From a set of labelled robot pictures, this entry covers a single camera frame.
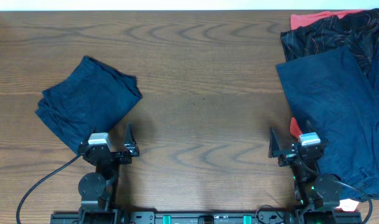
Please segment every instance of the red fabric piece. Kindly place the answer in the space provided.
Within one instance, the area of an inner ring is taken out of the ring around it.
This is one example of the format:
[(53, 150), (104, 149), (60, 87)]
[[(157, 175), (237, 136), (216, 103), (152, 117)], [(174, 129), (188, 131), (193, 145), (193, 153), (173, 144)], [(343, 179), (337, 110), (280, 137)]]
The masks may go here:
[(295, 118), (291, 118), (290, 121), (290, 134), (299, 139), (299, 136), (302, 135), (302, 131), (297, 124), (297, 120)]
[(308, 14), (308, 15), (295, 15), (292, 14), (290, 16), (290, 26), (291, 29), (297, 29), (300, 26), (308, 26), (309, 24), (312, 24), (319, 19), (323, 19), (329, 16), (337, 16), (339, 19), (343, 18), (347, 14), (360, 12), (363, 10), (344, 10), (344, 11), (337, 11), (337, 12), (330, 12), (330, 11), (324, 11), (317, 14)]

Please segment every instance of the white background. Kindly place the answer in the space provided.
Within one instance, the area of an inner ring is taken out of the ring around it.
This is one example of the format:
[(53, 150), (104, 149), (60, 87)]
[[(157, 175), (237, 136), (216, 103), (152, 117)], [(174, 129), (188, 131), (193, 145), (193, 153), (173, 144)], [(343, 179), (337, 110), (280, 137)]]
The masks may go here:
[(373, 9), (379, 0), (0, 0), (0, 11)]

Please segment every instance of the blue cloth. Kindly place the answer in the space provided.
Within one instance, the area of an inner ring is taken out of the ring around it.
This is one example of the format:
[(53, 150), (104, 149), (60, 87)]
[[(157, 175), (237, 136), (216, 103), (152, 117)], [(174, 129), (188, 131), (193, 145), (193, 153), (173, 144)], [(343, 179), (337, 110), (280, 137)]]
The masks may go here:
[[(309, 120), (329, 140), (318, 165), (368, 194), (379, 194), (379, 46), (369, 79), (348, 47), (276, 66), (299, 127)], [(342, 198), (360, 194), (343, 189)]]
[(135, 77), (88, 56), (42, 94), (35, 113), (76, 154), (94, 127), (108, 132), (142, 98)]

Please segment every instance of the wire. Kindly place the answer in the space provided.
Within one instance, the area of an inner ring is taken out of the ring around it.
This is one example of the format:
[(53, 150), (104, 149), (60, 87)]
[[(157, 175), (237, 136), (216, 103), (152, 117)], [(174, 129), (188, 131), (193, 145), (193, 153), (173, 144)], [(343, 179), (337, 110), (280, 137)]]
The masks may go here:
[(368, 200), (368, 203), (369, 203), (369, 211), (368, 211), (368, 215), (366, 216), (366, 218), (362, 221), (361, 224), (365, 224), (367, 221), (369, 221), (369, 218), (370, 216), (372, 215), (372, 212), (373, 212), (373, 204), (372, 204), (372, 200), (370, 199), (370, 197), (361, 189), (358, 189), (356, 187), (352, 187), (351, 185), (348, 185), (348, 184), (345, 184), (339, 180), (334, 180), (334, 179), (330, 179), (331, 181), (333, 182), (336, 182), (344, 187), (348, 187), (354, 191), (357, 191), (358, 193), (361, 193), (363, 196), (365, 196)]
[[(258, 218), (258, 211), (260, 210), (260, 209), (262, 209), (262, 208), (265, 208), (265, 207), (269, 207), (269, 208), (273, 208), (273, 209), (275, 209), (274, 207), (272, 207), (272, 206), (270, 206), (270, 205), (262, 205), (262, 206), (260, 206), (260, 208), (258, 208), (257, 209), (257, 211), (256, 211), (256, 218)], [(277, 216), (279, 217), (279, 218), (281, 218), (283, 221), (284, 221), (284, 218), (277, 212), (277, 211), (275, 211), (275, 213), (277, 214)]]
[(64, 168), (66, 168), (67, 166), (69, 166), (70, 164), (72, 164), (74, 161), (76, 161), (81, 155), (77, 155), (76, 157), (74, 157), (71, 161), (67, 162), (65, 165), (63, 165), (62, 167), (56, 169), (55, 171), (53, 171), (52, 173), (46, 175), (43, 179), (39, 180), (35, 185), (33, 185), (33, 187), (27, 191), (27, 193), (25, 194), (25, 196), (23, 196), (21, 202), (19, 203), (18, 207), (17, 207), (17, 210), (16, 210), (16, 222), (17, 224), (21, 224), (21, 218), (19, 218), (19, 215), (21, 213), (21, 208), (23, 206), (23, 203), (25, 202), (26, 198), (29, 196), (30, 193), (32, 193), (32, 191), (38, 187), (41, 183), (43, 183), (45, 180), (47, 180), (48, 178), (52, 177), (54, 174), (56, 174), (57, 172), (63, 170)]
[(297, 154), (297, 157), (299, 158), (301, 165), (303, 166), (303, 168), (304, 168), (306, 171), (308, 171), (309, 173), (311, 173), (312, 175), (315, 175), (315, 176), (318, 176), (318, 175), (319, 175), (316, 171), (312, 170), (311, 168), (309, 168), (309, 167), (306, 165), (306, 163), (305, 163), (305, 162), (303, 161), (303, 159), (301, 158), (300, 153)]

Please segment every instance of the tabletop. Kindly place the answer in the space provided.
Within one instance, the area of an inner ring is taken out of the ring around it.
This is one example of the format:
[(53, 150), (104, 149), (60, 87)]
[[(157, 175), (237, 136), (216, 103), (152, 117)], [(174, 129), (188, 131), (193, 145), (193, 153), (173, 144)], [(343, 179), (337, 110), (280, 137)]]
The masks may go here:
[[(158, 211), (256, 210), (293, 205), (289, 167), (268, 158), (269, 127), (291, 112), (275, 65), (293, 11), (0, 12), (0, 223), (22, 196), (75, 155), (35, 115), (41, 91), (84, 55), (135, 75), (143, 99), (125, 125), (141, 156), (121, 168), (118, 202)], [(80, 207), (82, 159), (27, 198), (23, 223), (49, 223)], [(379, 223), (374, 201), (370, 223)], [(363, 217), (368, 205), (358, 206)]]

